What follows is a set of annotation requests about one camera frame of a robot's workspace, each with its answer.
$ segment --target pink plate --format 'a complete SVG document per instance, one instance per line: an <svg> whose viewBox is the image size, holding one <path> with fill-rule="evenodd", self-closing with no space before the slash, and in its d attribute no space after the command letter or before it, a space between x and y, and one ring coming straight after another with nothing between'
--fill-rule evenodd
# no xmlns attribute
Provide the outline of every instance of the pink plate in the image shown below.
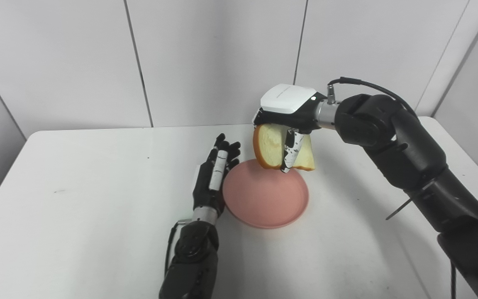
<svg viewBox="0 0 478 299"><path fill-rule="evenodd" d="M234 167L222 187L228 210L253 227L278 228L298 219L309 202L309 191L295 170L264 169L255 159Z"/></svg>

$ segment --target white bread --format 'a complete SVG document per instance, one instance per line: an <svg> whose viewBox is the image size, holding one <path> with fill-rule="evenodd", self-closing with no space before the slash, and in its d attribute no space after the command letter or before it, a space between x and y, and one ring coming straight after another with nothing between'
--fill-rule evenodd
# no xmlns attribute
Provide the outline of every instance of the white bread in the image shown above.
<svg viewBox="0 0 478 299"><path fill-rule="evenodd" d="M258 163L266 169L279 169L283 159L285 148L285 137L287 134L285 125L265 123L258 125L254 130L254 154ZM302 148L294 162L293 168L301 170L314 170L315 161L311 151L311 136L304 136Z"/></svg>

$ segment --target tabletop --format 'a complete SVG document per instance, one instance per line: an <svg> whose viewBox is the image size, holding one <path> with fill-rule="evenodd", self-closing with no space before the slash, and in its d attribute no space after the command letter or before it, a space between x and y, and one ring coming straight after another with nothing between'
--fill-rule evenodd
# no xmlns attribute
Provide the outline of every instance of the tabletop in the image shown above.
<svg viewBox="0 0 478 299"><path fill-rule="evenodd" d="M422 124L478 198L478 167L434 119ZM253 159L252 125L40 131L0 186L0 299L157 298L170 227L190 218L195 169L224 132ZM225 212L214 299L449 297L437 233L362 148L311 135L309 206L279 229ZM457 298L474 298L459 277Z"/></svg>

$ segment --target white robot hand casing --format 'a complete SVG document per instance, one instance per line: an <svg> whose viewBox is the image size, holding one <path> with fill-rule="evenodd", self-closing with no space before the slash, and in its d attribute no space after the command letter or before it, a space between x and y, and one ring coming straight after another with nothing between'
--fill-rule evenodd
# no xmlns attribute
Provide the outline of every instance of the white robot hand casing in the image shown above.
<svg viewBox="0 0 478 299"><path fill-rule="evenodd" d="M296 112L317 91L310 87L278 84L261 97L261 107L265 111L282 114Z"/></svg>

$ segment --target robotic hand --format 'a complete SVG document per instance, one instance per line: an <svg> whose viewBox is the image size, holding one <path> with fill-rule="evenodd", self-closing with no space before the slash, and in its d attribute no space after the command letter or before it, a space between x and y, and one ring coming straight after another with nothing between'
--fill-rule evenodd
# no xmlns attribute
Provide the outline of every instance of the robotic hand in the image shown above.
<svg viewBox="0 0 478 299"><path fill-rule="evenodd" d="M365 85L384 94L360 94L337 102L335 83ZM478 201L448 169L445 153L402 98L378 85L344 77L328 84L327 96L280 84L262 97L253 123L290 127L283 172L293 166L303 135L321 127L337 130L344 142L361 146L391 185L410 197L403 206L413 201L439 232L438 243L478 296ZM210 299L219 246L215 222L224 208L218 186L227 169L239 162L237 155L239 144L228 145L222 134L201 165L193 191L193 219L180 233L171 266L166 265L161 299Z"/></svg>
<svg viewBox="0 0 478 299"><path fill-rule="evenodd" d="M174 248L175 255L169 262L167 248L165 279L160 299L210 299L217 276L217 250L219 238L215 223L224 211L222 182L237 164L241 144L229 144L220 134L207 160L201 164L197 183L193 190L193 217L179 221L169 236L171 245L178 224L188 223L180 231L180 239Z"/></svg>
<svg viewBox="0 0 478 299"><path fill-rule="evenodd" d="M336 102L334 83L365 85L385 95L360 94ZM344 142L361 146L391 185L409 195L402 207L413 201L440 233L438 243L478 296L478 201L448 169L445 153L402 98L344 77L328 84L327 96L280 84L261 98L253 123L290 127L283 172L298 155L300 134L326 127L337 130Z"/></svg>

